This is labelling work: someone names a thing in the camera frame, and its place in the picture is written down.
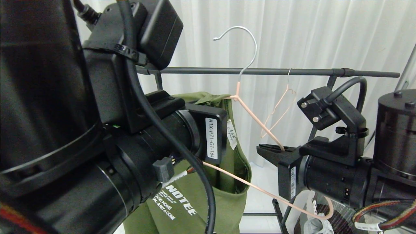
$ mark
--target white label on robot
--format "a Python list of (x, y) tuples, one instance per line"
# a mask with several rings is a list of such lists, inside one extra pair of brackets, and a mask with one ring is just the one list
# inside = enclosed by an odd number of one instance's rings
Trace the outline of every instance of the white label on robot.
[(290, 198), (296, 195), (296, 167), (290, 169)]
[(366, 231), (375, 231), (375, 232), (381, 232), (381, 229), (379, 227), (379, 224), (365, 224), (365, 223), (354, 223), (354, 226), (357, 229), (366, 230)]
[(233, 122), (230, 119), (227, 121), (227, 138), (231, 148), (234, 150), (237, 146), (237, 134), (235, 133)]
[(205, 118), (205, 127), (207, 134), (207, 156), (212, 159), (218, 159), (217, 120)]

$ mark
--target clothing rack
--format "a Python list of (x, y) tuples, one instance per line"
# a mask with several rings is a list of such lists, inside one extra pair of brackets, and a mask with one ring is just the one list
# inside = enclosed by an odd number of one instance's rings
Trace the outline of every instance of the clothing rack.
[[(242, 68), (225, 68), (225, 67), (167, 67), (163, 70), (146, 69), (140, 66), (137, 72), (144, 75), (154, 75), (157, 89), (163, 89), (162, 74), (211, 74), (211, 75), (238, 75)], [(356, 71), (349, 68), (332, 68), (332, 69), (282, 69), (282, 68), (248, 68), (244, 75), (302, 75), (302, 76), (329, 76), (327, 86), (332, 89), (338, 77), (365, 76), (365, 77), (391, 77), (399, 78), (398, 72), (375, 72), (375, 71)], [(312, 128), (308, 141), (316, 135), (317, 129)], [(289, 216), (291, 207), (287, 207), (285, 214), (282, 215), (279, 203), (276, 199), (272, 200), (275, 213), (244, 213), (244, 216), (276, 216), (282, 234), (288, 234), (286, 221)]]

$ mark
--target hanger hook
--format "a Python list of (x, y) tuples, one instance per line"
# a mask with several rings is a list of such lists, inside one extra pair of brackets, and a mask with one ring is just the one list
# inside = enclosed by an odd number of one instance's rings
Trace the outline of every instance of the hanger hook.
[(242, 30), (245, 30), (246, 32), (248, 32), (249, 34), (250, 34), (250, 36), (251, 36), (251, 38), (253, 39), (253, 41), (254, 41), (254, 46), (255, 46), (255, 49), (254, 49), (254, 56), (253, 56), (253, 59), (251, 60), (251, 62), (247, 65), (247, 66), (245, 66), (242, 70), (241, 70), (241, 72), (239, 73), (239, 78), (238, 78), (238, 81), (241, 81), (241, 75), (243, 74), (243, 72), (250, 66), (250, 65), (252, 65), (253, 64), (253, 62), (254, 62), (254, 59), (256, 59), (256, 55), (257, 55), (257, 42), (256, 42), (256, 39), (254, 38), (254, 36), (253, 36), (253, 34), (250, 32), (250, 30), (248, 30), (246, 27), (243, 27), (243, 26), (234, 26), (234, 27), (230, 27), (229, 29), (227, 29), (225, 32), (223, 32), (222, 34), (221, 34), (221, 36), (219, 36), (219, 37), (214, 37), (214, 41), (217, 41), (217, 40), (220, 40), (225, 34), (227, 34), (229, 31), (231, 31), (231, 30), (233, 30), (233, 29), (235, 29), (235, 28), (239, 28), (239, 29), (242, 29)]

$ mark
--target cable connector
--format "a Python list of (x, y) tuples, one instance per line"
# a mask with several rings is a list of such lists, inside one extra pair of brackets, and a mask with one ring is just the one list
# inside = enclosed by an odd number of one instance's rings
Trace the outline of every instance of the cable connector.
[(87, 24), (95, 25), (101, 16), (101, 13), (96, 12), (90, 5), (85, 4), (84, 10), (77, 13), (77, 15)]

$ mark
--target white surface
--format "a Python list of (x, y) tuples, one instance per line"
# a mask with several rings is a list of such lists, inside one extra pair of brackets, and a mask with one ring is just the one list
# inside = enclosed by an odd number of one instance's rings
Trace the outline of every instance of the white surface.
[[(101, 11), (111, 0), (83, 0)], [(416, 1), (414, 0), (171, 0), (184, 23), (184, 29), (175, 50), (171, 67), (243, 67), (251, 59), (251, 39), (237, 30), (221, 41), (212, 41), (230, 26), (249, 28), (258, 45), (258, 57), (252, 67), (261, 68), (342, 68), (402, 72), (416, 43)], [(82, 41), (89, 31), (79, 23)], [(156, 90), (153, 76), (140, 76), (145, 92)], [(207, 91), (213, 94), (235, 92), (237, 75), (169, 75), (163, 74), (163, 87), (170, 94)], [(335, 88), (347, 78), (339, 78)], [(368, 78), (363, 115), (367, 127), (375, 128), (377, 99), (392, 92), (397, 84), (394, 78)], [(265, 120), (285, 91), (286, 84), (295, 89), (298, 99), (311, 89), (326, 85), (327, 77), (311, 76), (255, 76), (244, 75), (240, 96), (254, 113)], [(345, 92), (355, 104), (358, 85)], [(270, 126), (293, 100), (287, 95), (271, 121)], [(233, 105), (235, 130), (241, 147), (251, 162), (262, 166), (264, 160), (256, 153), (256, 145), (273, 141), (260, 139), (260, 128), (241, 106)], [(304, 144), (312, 124), (294, 105), (283, 117), (273, 133), (285, 146)], [(334, 139), (335, 126), (318, 135)], [(277, 180), (262, 178), (262, 187), (277, 188)], [(272, 209), (261, 195), (250, 191), (247, 208), (252, 212)], [(244, 217), (242, 225), (253, 229), (258, 223), (269, 223), (269, 232), (275, 231), (275, 222), (268, 218)]]

